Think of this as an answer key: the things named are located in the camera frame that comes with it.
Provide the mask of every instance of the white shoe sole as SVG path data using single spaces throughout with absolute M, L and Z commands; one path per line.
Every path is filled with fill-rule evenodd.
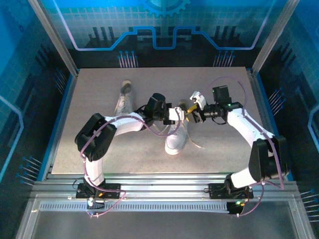
M 179 154 L 185 147 L 185 144 L 186 144 L 186 141 L 187 141 L 187 138 L 184 140 L 184 143 L 183 145 L 180 147 L 180 148 L 169 148 L 166 141 L 165 141 L 165 151 L 166 153 L 168 153 L 169 155 L 177 155 Z

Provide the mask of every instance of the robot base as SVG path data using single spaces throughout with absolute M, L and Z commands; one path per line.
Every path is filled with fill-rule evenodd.
M 120 190 L 121 185 L 119 183 L 102 183 L 99 185 L 100 188 L 104 188 L 107 190 Z M 84 183 L 80 183 L 78 185 L 77 191 L 76 191 L 76 196 L 77 199 L 88 199 L 90 197 L 94 197 L 96 199 L 119 199 L 120 198 L 120 193 L 116 192 L 102 192 L 99 190 L 96 190 L 95 188 L 92 188 L 89 185 L 86 185 Z
M 210 199 L 249 199 L 254 198 L 252 189 L 249 187 L 241 188 L 236 192 L 229 193 L 224 183 L 210 183 L 205 191 L 209 193 Z

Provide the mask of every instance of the white sneaker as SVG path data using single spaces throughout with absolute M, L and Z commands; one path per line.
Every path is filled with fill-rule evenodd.
M 187 110 L 187 101 L 186 100 L 180 101 L 178 103 L 178 106 L 181 107 L 183 110 Z M 177 127 L 177 123 L 173 124 L 170 127 L 168 133 L 173 132 L 176 129 L 176 127 Z M 170 155 L 176 155 L 180 153 L 186 144 L 186 140 L 187 140 L 187 121 L 183 120 L 180 123 L 178 130 L 174 134 L 166 138 L 166 141 L 165 141 L 166 153 Z
M 115 107 L 115 116 L 128 115 L 134 111 L 133 109 L 134 97 L 132 90 L 132 83 L 130 80 L 125 80 L 122 83 L 120 97 Z

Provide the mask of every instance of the ventilation grille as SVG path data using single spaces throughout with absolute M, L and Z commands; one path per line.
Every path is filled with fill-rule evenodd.
M 104 209 L 114 203 L 106 202 Z M 40 211 L 78 212 L 86 211 L 86 202 L 41 202 Z M 112 211 L 116 212 L 224 212 L 227 213 L 226 202 L 121 202 Z

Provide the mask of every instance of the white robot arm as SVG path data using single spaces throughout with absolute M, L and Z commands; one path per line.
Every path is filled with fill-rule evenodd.
M 240 103 L 233 103 L 226 86 L 213 88 L 213 94 L 216 103 L 208 105 L 202 94 L 194 92 L 190 99 L 194 101 L 195 105 L 187 112 L 188 121 L 204 122 L 206 118 L 212 118 L 214 121 L 215 118 L 221 117 L 225 121 L 222 124 L 228 123 L 233 126 L 252 148 L 248 167 L 227 176 L 225 187 L 228 188 L 228 192 L 238 191 L 249 185 L 279 177 L 274 152 L 265 135 L 275 145 L 280 159 L 281 174 L 283 176 L 288 174 L 286 139 L 265 130 L 251 118 L 246 110 L 242 109 L 243 106 Z
M 81 152 L 84 148 L 83 154 L 86 158 L 85 186 L 95 196 L 100 194 L 95 187 L 103 187 L 105 184 L 102 157 L 106 154 L 114 136 L 143 130 L 146 128 L 145 125 L 150 127 L 156 120 L 163 121 L 164 124 L 174 124 L 175 121 L 184 119 L 185 111 L 182 111 L 180 107 L 172 108 L 171 103 L 167 104 L 165 97 L 158 93 L 152 95 L 144 109 L 140 108 L 128 115 L 119 117 L 104 117 L 99 113 L 92 115 L 75 137 L 78 150 Z M 101 130 L 100 133 L 85 147 L 94 133 L 99 130 Z

